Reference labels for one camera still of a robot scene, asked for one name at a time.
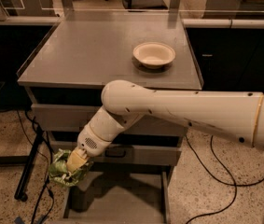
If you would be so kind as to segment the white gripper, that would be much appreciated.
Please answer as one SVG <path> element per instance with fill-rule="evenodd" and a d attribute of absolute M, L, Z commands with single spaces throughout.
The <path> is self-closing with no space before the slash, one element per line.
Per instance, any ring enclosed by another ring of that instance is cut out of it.
<path fill-rule="evenodd" d="M 77 138 L 77 148 L 75 148 L 68 157 L 66 167 L 70 173 L 85 165 L 89 157 L 101 155 L 111 144 L 97 136 L 90 125 L 84 126 Z"/>

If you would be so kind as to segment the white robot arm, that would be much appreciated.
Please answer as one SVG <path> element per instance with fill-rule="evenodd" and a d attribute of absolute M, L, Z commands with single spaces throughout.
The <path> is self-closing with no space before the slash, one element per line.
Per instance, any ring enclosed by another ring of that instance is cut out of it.
<path fill-rule="evenodd" d="M 85 125 L 66 166 L 70 173 L 101 155 L 145 115 L 264 151 L 264 93 L 151 90 L 125 80 L 107 83 L 102 107 Z"/>

